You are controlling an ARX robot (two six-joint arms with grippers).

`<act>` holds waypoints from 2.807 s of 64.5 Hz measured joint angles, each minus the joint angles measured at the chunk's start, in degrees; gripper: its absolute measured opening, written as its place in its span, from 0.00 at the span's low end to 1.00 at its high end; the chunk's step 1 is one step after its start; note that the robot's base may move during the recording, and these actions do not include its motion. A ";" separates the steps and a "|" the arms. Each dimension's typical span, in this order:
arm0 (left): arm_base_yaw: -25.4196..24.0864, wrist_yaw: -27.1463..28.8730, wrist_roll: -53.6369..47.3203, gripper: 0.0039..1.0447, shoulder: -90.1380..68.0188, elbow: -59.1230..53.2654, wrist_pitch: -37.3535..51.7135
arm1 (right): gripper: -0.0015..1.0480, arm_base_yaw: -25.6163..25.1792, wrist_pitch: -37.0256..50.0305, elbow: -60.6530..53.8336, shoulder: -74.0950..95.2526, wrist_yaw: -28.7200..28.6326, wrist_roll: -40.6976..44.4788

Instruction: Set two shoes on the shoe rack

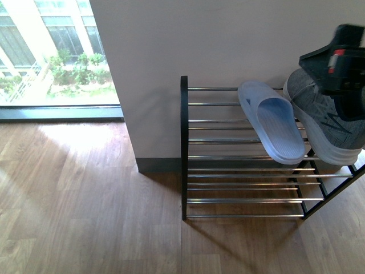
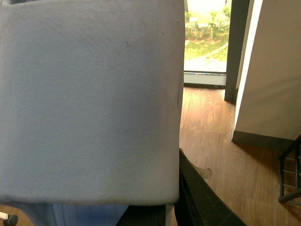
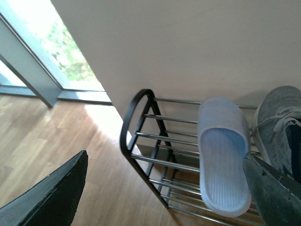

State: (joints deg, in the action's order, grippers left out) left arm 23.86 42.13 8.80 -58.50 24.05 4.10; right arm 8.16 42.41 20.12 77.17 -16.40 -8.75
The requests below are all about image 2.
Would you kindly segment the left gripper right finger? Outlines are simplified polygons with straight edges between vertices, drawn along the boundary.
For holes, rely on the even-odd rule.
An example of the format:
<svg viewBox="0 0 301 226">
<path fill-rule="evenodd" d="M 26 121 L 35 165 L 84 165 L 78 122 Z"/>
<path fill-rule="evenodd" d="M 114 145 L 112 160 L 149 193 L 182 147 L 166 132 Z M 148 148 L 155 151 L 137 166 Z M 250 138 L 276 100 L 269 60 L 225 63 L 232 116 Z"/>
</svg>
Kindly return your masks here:
<svg viewBox="0 0 301 226">
<path fill-rule="evenodd" d="M 179 149 L 179 200 L 174 213 L 179 226 L 244 226 L 245 223 L 205 181 L 212 170 L 192 164 Z"/>
</svg>

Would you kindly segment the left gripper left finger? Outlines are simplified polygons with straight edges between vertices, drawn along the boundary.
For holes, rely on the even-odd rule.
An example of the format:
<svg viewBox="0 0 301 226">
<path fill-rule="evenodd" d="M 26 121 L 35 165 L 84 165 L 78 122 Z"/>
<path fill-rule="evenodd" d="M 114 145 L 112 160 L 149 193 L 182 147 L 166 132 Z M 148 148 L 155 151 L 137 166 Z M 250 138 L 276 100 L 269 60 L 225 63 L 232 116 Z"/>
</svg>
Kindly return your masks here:
<svg viewBox="0 0 301 226">
<path fill-rule="evenodd" d="M 166 206 L 129 206 L 117 226 L 165 226 Z"/>
</svg>

